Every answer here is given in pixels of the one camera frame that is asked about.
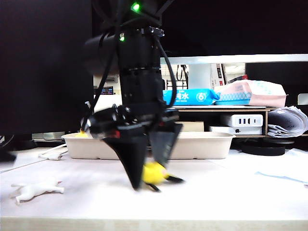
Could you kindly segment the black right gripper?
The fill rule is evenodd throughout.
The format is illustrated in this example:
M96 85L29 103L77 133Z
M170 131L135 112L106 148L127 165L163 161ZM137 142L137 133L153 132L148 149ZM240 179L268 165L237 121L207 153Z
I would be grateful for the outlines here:
M153 158L166 167L183 127L178 110L159 103L113 106L91 116L91 136L109 145L121 161L131 186L142 179L149 135Z

